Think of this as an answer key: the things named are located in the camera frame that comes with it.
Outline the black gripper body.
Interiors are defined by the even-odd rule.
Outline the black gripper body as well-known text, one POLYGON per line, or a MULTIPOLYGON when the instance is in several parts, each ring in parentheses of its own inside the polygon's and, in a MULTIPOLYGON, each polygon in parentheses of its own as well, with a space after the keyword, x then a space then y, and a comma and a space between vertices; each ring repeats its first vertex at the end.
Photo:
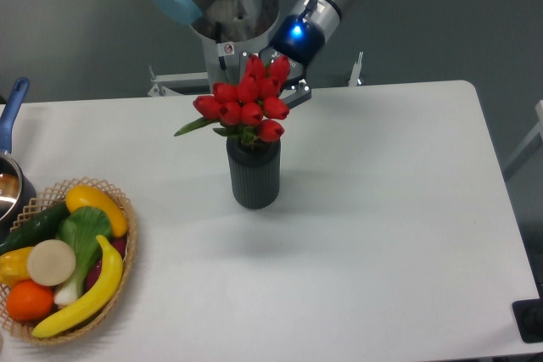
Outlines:
POLYGON ((286 82, 296 82, 305 78, 307 67, 324 44, 325 37, 317 25, 289 15, 268 46, 259 51, 259 57, 267 64, 286 56, 290 65, 286 82))

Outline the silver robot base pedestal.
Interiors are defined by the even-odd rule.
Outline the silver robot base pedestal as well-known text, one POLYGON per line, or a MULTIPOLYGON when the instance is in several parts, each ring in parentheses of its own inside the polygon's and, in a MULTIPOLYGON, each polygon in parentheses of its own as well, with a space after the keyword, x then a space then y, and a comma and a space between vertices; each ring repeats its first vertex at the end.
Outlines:
POLYGON ((188 74, 152 75, 151 97, 208 93, 218 81, 236 82, 243 51, 259 56, 282 22, 293 15, 322 31, 325 44, 341 21, 331 0, 298 0, 281 19, 277 0, 217 0, 202 11, 192 0, 153 0, 161 11, 189 25, 202 42, 206 70, 188 74))

